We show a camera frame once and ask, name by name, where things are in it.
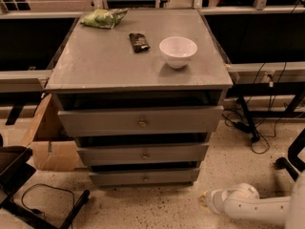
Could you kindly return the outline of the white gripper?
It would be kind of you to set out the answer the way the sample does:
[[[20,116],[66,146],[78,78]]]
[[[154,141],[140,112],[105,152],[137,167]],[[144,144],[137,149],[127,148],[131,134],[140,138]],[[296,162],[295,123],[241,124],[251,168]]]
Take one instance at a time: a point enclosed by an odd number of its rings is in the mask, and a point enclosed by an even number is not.
[[[198,198],[198,203],[205,211],[233,215],[238,211],[250,211],[250,203],[254,199],[259,199],[257,190],[250,184],[239,183],[228,188],[203,192]]]

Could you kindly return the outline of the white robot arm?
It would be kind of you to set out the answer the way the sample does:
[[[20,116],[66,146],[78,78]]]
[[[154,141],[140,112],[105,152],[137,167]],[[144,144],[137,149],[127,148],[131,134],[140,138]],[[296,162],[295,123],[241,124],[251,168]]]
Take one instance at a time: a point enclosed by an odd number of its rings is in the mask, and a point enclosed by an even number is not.
[[[285,229],[305,229],[305,173],[296,179],[288,197],[260,198],[252,185],[239,183],[206,191],[199,197],[199,202],[212,213],[231,219],[267,222]]]

